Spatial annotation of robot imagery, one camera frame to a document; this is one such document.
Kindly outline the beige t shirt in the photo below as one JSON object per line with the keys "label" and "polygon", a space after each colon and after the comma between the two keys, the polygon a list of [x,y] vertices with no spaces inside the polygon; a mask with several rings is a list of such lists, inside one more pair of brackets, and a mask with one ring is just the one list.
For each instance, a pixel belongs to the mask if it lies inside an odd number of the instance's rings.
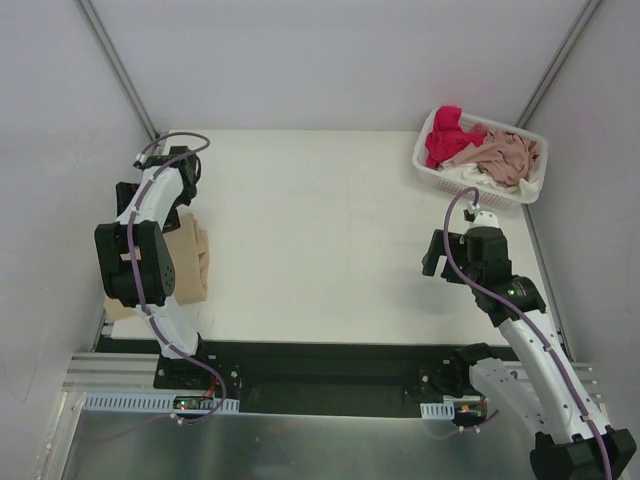
{"label": "beige t shirt", "polygon": [[164,234],[174,264],[174,296],[179,305],[203,302],[208,292],[209,240],[191,212],[180,216],[180,227]]}

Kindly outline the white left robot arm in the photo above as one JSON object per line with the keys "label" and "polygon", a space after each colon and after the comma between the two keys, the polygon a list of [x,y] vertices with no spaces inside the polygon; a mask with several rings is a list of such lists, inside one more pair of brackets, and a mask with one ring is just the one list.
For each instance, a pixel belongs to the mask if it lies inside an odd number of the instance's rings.
{"label": "white left robot arm", "polygon": [[178,209],[197,195],[201,163],[186,146],[141,161],[141,181],[115,186],[116,219],[98,225],[94,239],[106,297],[146,318],[161,354],[181,360],[176,375],[188,388],[204,387],[210,363],[196,355],[200,336],[175,298],[176,260],[164,235],[181,226]]}

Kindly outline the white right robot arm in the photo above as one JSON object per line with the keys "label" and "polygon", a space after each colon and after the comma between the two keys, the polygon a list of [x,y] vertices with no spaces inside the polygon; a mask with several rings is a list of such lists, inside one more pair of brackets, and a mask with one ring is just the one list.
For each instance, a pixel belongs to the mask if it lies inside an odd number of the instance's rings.
{"label": "white right robot arm", "polygon": [[557,339],[535,284],[512,272],[501,229],[437,230],[422,259],[433,277],[470,287],[476,305],[517,356],[530,383],[524,387],[485,343],[458,348],[429,377],[432,388],[460,398],[478,392],[534,441],[529,454],[538,479],[617,479],[637,451],[627,429],[612,427],[580,382]]}

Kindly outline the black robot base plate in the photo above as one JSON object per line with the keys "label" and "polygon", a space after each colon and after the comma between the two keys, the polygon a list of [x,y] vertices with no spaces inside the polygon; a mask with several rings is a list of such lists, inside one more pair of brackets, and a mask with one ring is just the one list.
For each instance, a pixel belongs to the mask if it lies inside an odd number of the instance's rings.
{"label": "black robot base plate", "polygon": [[197,360],[159,357],[156,389],[240,403],[243,413],[417,418],[442,400],[432,375],[449,368],[456,345],[368,345],[204,341]]}

